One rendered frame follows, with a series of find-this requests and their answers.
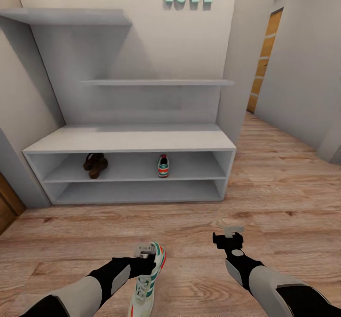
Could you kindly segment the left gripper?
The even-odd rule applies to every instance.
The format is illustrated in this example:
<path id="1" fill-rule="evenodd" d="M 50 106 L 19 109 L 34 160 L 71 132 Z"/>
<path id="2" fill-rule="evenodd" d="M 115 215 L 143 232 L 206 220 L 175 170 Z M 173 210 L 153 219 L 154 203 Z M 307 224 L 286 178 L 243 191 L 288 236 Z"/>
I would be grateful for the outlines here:
<path id="1" fill-rule="evenodd" d="M 134 257 L 131 259 L 134 259 L 137 264 L 137 271 L 133 278 L 140 276 L 140 275 L 151 275 L 152 269 L 156 267 L 156 263 L 154 263 L 152 259 L 146 259 L 146 258 L 142 259 L 139 257 Z"/>

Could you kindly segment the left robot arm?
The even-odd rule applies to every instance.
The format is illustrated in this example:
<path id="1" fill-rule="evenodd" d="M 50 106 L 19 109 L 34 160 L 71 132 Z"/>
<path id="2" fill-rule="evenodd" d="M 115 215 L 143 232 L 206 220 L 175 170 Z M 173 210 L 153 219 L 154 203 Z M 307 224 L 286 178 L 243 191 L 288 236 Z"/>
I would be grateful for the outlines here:
<path id="1" fill-rule="evenodd" d="M 128 279 L 152 274 L 156 263 L 145 254 L 156 254 L 156 248 L 138 245 L 134 258 L 113 257 L 76 283 L 44 295 L 19 317 L 93 317 Z"/>

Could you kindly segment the gym shoe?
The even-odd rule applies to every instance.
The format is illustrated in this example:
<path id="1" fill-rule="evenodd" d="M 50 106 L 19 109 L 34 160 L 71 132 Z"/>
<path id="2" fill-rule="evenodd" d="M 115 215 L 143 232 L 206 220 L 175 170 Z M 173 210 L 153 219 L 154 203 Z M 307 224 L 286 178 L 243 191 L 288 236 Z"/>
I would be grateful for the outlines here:
<path id="1" fill-rule="evenodd" d="M 152 259 L 156 263 L 156 267 L 152 269 L 151 275 L 140 275 L 138 282 L 131 298 L 128 317 L 150 317 L 154 304 L 154 285 L 162 270 L 165 260 L 166 251 L 155 242 L 150 242 L 150 246 L 156 248 L 156 254 L 145 254 L 144 258 Z"/>
<path id="2" fill-rule="evenodd" d="M 158 176 L 167 177 L 169 172 L 169 158 L 167 154 L 162 154 L 157 160 Z"/>

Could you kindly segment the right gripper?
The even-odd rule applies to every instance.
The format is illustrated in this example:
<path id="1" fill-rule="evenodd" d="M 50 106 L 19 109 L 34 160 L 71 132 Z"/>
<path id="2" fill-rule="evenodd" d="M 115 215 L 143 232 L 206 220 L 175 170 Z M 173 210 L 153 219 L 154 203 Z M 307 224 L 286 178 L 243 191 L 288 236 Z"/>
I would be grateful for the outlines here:
<path id="1" fill-rule="evenodd" d="M 242 248 L 242 236 L 239 234 L 233 234 L 233 238 L 226 238 L 225 235 L 215 235 L 213 233 L 213 242 L 217 244 L 218 249 L 226 249 L 227 244 L 234 243 Z"/>

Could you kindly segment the sandal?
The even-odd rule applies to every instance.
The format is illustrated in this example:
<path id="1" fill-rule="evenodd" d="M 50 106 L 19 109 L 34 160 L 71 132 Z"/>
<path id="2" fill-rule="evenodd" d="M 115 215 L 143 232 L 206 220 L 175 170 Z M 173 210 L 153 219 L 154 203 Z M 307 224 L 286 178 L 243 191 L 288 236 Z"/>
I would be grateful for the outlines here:
<path id="1" fill-rule="evenodd" d="M 97 179 L 99 177 L 100 171 L 108 167 L 108 160 L 106 158 L 100 158 L 91 164 L 91 170 L 89 176 L 91 179 Z"/>
<path id="2" fill-rule="evenodd" d="M 96 161 L 97 159 L 104 159 L 105 155 L 103 153 L 93 153 L 91 157 L 86 157 L 86 163 L 84 164 L 85 171 L 91 170 L 91 164 Z"/>

